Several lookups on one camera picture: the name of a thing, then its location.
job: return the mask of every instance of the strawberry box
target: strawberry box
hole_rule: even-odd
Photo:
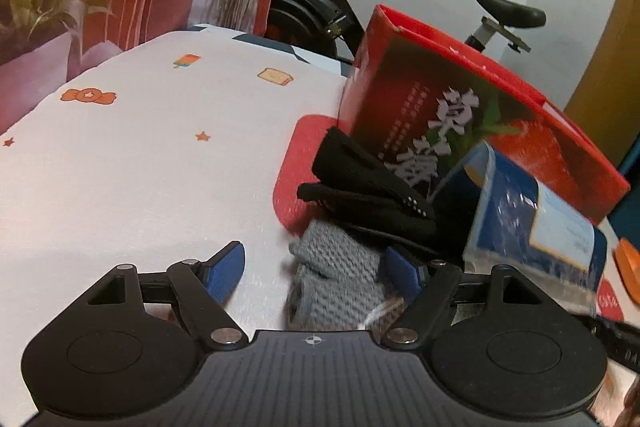
[[[377,6],[338,126],[430,196],[479,141],[593,223],[628,191],[593,142],[516,74],[432,26]]]

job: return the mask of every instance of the black saddle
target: black saddle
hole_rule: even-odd
[[[546,24],[546,14],[533,6],[507,0],[478,0],[478,4],[502,26],[540,28]]]

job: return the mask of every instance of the gray knitted fabric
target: gray knitted fabric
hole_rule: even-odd
[[[365,327],[379,335],[404,311],[393,286],[380,280],[381,253],[337,225],[312,221],[289,250],[300,261],[288,302],[291,328]]]

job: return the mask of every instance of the strawberry image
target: strawberry image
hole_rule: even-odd
[[[497,134],[487,141],[572,207],[580,209],[580,188],[567,168],[553,131],[538,121],[514,120],[509,126],[521,133]]]

